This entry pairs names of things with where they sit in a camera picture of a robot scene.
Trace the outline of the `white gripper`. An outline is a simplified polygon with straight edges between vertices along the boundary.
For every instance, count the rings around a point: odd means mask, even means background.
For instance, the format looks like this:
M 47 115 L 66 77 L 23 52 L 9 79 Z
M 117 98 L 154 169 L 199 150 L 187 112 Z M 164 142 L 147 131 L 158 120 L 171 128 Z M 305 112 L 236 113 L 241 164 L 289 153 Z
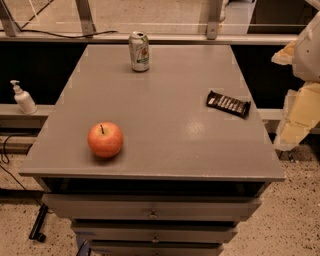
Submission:
M 274 148 L 291 151 L 320 122 L 320 12 L 299 34 L 276 52 L 271 61 L 291 65 L 293 74 L 304 80 L 298 90 L 289 90 L 285 96 L 283 115 L 276 130 Z

